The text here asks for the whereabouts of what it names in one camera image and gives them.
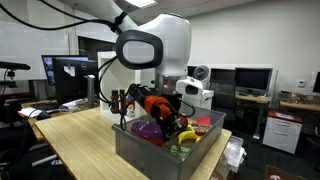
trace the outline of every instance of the filing cabinet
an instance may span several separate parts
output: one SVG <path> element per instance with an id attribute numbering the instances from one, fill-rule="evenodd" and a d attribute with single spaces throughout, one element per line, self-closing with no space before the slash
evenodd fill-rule
<path id="1" fill-rule="evenodd" d="M 298 116 L 270 110 L 263 144 L 294 154 L 302 123 L 302 119 Z"/>

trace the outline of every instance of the computer monitor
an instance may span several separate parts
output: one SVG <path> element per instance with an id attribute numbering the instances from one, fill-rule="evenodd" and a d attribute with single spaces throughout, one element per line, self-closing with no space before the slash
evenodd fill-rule
<path id="1" fill-rule="evenodd" d="M 267 92 L 272 68 L 236 68 L 235 81 L 237 89 Z"/>
<path id="2" fill-rule="evenodd" d="M 67 60 L 82 60 L 82 61 L 88 61 L 89 57 L 84 55 L 42 55 L 42 63 L 44 66 L 44 70 L 47 75 L 48 84 L 50 86 L 54 86 L 54 73 L 52 68 L 52 59 L 67 59 Z"/>
<path id="3" fill-rule="evenodd" d="M 196 66 L 188 66 L 188 76 L 193 77 L 193 71 Z"/>
<path id="4" fill-rule="evenodd" d="M 88 80 L 84 76 L 97 76 L 98 62 L 54 58 L 53 72 L 57 103 L 64 104 L 87 97 Z"/>
<path id="5" fill-rule="evenodd" d="M 320 72 L 318 72 L 316 82 L 314 83 L 313 92 L 320 93 Z"/>
<path id="6" fill-rule="evenodd" d="M 234 80 L 236 71 L 234 69 L 211 68 L 210 82 L 213 80 Z"/>

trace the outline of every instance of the yellow object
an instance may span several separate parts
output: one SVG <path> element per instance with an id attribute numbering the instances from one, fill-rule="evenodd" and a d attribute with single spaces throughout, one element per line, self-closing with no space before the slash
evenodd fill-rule
<path id="1" fill-rule="evenodd" d="M 194 131 L 184 131 L 178 136 L 178 145 L 181 145 L 182 141 L 187 139 L 194 139 L 198 142 L 200 138 L 201 136 L 196 135 Z"/>
<path id="2" fill-rule="evenodd" d="M 192 122 L 188 124 L 188 126 L 184 129 L 185 131 L 194 131 L 193 127 L 192 127 Z"/>

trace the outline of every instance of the cardboard box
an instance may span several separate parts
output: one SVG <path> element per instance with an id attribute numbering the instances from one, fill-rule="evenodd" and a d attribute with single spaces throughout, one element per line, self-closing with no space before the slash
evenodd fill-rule
<path id="1" fill-rule="evenodd" d="M 297 176 L 292 173 L 286 172 L 282 169 L 279 169 L 277 167 L 267 165 L 265 179 L 269 180 L 270 175 L 280 176 L 281 180 L 305 180 L 305 178 L 301 176 Z"/>

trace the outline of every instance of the wooden table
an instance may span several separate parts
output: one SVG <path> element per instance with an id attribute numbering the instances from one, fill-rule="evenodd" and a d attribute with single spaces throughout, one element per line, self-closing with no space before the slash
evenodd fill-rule
<path id="1" fill-rule="evenodd" d="M 284 107 L 320 112 L 320 105 L 316 105 L 316 104 L 296 104 L 296 103 L 288 103 L 285 101 L 280 101 L 280 105 Z"/>
<path id="2" fill-rule="evenodd" d="M 115 153 L 112 125 L 98 108 L 36 122 L 75 179 L 147 179 Z M 222 131 L 191 179 L 210 179 L 230 136 Z"/>
<path id="3" fill-rule="evenodd" d="M 269 98 L 263 97 L 263 96 L 253 96 L 253 95 L 242 96 L 236 93 L 236 99 L 244 100 L 244 101 L 253 101 L 260 104 L 258 122 L 257 122 L 256 130 L 253 134 L 253 138 L 260 139 L 260 124 L 262 121 L 263 110 L 264 110 L 265 104 L 269 102 Z"/>
<path id="4" fill-rule="evenodd" d="M 260 102 L 260 103 L 268 103 L 269 102 L 269 98 L 268 97 L 252 96 L 252 95 L 241 96 L 239 94 L 236 94 L 236 99 L 245 100 L 245 101 Z"/>
<path id="5" fill-rule="evenodd" d="M 53 101 L 40 101 L 40 102 L 30 102 L 30 103 L 24 103 L 21 105 L 22 108 L 28 108 L 30 107 L 32 104 L 36 104 L 36 103 L 46 103 L 46 102 L 53 102 Z M 50 114 L 51 118 L 53 117 L 58 117 L 58 116 L 62 116 L 67 114 L 66 112 L 55 112 Z M 37 141 L 44 141 L 44 137 L 43 135 L 40 133 L 39 129 L 35 126 L 36 122 L 37 122 L 37 118 L 29 118 L 28 122 L 32 128 L 32 131 L 37 139 Z"/>

